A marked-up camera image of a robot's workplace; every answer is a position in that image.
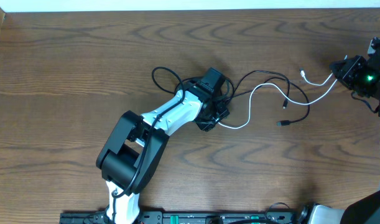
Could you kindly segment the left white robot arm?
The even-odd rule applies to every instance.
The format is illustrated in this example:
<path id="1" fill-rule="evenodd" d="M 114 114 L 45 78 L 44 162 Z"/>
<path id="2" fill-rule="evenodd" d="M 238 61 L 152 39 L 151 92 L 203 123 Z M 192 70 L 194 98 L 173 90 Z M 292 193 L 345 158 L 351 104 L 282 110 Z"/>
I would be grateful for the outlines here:
<path id="1" fill-rule="evenodd" d="M 172 99 L 141 115 L 125 112 L 96 159 L 109 190 L 108 223 L 134 223 L 140 214 L 139 194 L 150 182 L 170 136 L 194 122 L 213 129 L 229 115 L 226 99 L 234 89 L 214 68 L 204 76 L 180 79 Z"/>

